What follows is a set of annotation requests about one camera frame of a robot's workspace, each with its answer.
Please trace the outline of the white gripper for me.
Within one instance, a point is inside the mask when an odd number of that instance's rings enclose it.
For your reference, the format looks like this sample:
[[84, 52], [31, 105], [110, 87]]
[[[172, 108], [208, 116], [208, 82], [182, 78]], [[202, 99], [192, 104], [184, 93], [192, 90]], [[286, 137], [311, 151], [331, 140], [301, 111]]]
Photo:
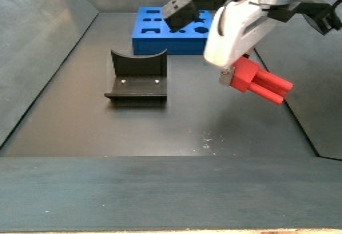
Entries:
[[[208, 32], [204, 60], [218, 68], [230, 68], [242, 55], [270, 33], [277, 21], [255, 0], [230, 2], [215, 13]], [[234, 71], [220, 72], [219, 83], [231, 84]]]

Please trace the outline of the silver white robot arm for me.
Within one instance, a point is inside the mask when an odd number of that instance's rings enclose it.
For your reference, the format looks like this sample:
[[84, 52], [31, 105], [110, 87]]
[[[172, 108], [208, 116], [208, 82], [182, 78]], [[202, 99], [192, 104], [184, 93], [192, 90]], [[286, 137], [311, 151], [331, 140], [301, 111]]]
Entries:
[[232, 64], [278, 23], [267, 16], [267, 10], [289, 3], [290, 0], [227, 0], [218, 9], [206, 42], [204, 60], [220, 69], [222, 84], [231, 83]]

